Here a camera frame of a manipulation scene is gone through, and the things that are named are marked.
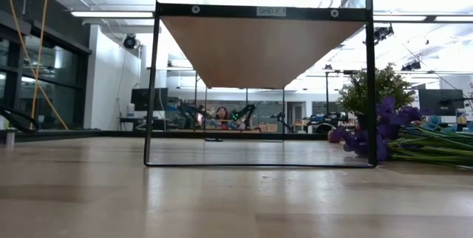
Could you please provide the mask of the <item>dark red artificial tulip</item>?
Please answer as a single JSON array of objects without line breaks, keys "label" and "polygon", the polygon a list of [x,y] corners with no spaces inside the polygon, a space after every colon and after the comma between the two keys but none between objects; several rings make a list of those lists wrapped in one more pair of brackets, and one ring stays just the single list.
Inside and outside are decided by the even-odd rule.
[{"label": "dark red artificial tulip", "polygon": [[343,129],[332,129],[327,133],[327,141],[329,143],[340,143],[344,140]]}]

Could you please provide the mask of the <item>long ceiling light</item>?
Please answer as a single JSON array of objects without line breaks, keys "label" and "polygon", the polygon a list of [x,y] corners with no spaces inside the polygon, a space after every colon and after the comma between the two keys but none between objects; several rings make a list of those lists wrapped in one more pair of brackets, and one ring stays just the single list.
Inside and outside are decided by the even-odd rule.
[{"label": "long ceiling light", "polygon": [[154,18],[153,12],[145,11],[71,11],[80,18]]},{"label": "long ceiling light", "polygon": [[374,15],[373,20],[379,23],[473,23],[473,15]]}]

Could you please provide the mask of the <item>green potted plant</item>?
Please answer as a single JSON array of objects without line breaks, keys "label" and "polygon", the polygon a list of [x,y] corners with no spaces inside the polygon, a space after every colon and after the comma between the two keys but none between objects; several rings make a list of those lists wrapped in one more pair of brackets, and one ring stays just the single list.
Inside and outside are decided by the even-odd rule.
[{"label": "green potted plant", "polygon": [[[366,130],[367,115],[372,114],[372,111],[367,108],[367,69],[351,72],[348,80],[349,84],[343,86],[338,92],[337,103],[357,117],[360,130]],[[375,68],[374,101],[376,105],[381,105],[384,98],[390,98],[394,102],[388,105],[388,109],[396,111],[411,105],[414,94],[415,92],[410,89],[410,84],[401,74],[395,72],[392,63],[388,63],[382,69]]]}]

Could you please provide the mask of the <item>black computer monitor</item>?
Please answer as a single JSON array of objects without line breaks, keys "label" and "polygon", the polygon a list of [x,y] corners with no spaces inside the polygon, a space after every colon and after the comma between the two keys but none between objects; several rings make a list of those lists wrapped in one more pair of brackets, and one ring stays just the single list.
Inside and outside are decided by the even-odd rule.
[{"label": "black computer monitor", "polygon": [[463,91],[459,89],[419,89],[419,104],[423,111],[437,116],[454,116],[463,109]]},{"label": "black computer monitor", "polygon": [[[133,89],[131,96],[131,103],[135,105],[135,110],[145,112],[149,110],[149,89]],[[168,97],[167,88],[155,88],[154,89],[154,101],[152,102],[153,111],[165,111],[166,101]]]}]

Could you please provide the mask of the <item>black metal rig frame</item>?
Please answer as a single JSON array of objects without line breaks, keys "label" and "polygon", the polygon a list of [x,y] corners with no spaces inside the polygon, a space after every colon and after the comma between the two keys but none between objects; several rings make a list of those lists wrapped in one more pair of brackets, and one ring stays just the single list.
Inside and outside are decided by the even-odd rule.
[{"label": "black metal rig frame", "polygon": [[[144,138],[146,132],[142,131],[104,131],[104,130],[79,130],[79,131],[42,131],[34,134],[15,133],[15,142],[33,142],[40,140],[66,140],[90,137],[126,137]],[[270,133],[270,132],[235,132],[215,130],[203,132],[202,130],[177,130],[176,132],[152,132],[152,138],[179,138],[179,139],[205,139],[217,138],[223,140],[326,140],[327,134],[298,134],[298,133]]]}]

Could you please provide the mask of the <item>purple artificial flower bunch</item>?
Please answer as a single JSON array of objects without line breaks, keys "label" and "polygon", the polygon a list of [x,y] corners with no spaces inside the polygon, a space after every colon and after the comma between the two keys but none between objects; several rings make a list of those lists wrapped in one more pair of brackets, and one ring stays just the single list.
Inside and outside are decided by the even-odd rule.
[{"label": "purple artificial flower bunch", "polygon": [[473,169],[473,159],[450,159],[448,157],[429,157],[425,155],[419,157],[406,149],[397,148],[399,144],[399,133],[404,126],[412,122],[420,123],[425,121],[429,116],[437,115],[412,106],[405,106],[399,110],[391,111],[388,109],[388,105],[391,102],[394,101],[390,98],[384,98],[382,104],[376,106],[377,119],[375,127],[377,128],[377,145],[375,152],[378,162],[384,162],[386,160],[411,160]]}]

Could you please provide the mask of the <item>small grey cylinder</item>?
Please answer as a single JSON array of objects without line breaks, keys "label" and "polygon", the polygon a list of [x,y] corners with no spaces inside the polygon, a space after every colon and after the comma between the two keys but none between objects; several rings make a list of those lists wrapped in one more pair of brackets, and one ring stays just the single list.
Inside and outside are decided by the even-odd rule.
[{"label": "small grey cylinder", "polygon": [[15,140],[16,140],[16,133],[17,129],[16,128],[8,128],[7,129],[7,135],[6,135],[6,147],[9,150],[13,150],[15,146]]}]

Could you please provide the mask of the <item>person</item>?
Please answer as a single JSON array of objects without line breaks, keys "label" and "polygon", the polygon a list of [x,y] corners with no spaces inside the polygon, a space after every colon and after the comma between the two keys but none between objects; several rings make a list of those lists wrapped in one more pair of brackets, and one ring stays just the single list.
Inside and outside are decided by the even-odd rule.
[{"label": "person", "polygon": [[230,116],[225,107],[221,106],[217,109],[215,120],[219,129],[230,129]]}]

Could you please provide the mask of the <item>black curved bar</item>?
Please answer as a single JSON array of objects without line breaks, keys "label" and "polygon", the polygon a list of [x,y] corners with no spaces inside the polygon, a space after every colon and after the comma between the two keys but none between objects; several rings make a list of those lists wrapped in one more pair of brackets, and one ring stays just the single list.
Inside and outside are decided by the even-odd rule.
[{"label": "black curved bar", "polygon": [[40,129],[38,122],[34,118],[18,110],[0,105],[0,115],[5,117],[10,125],[20,132],[32,134]]}]

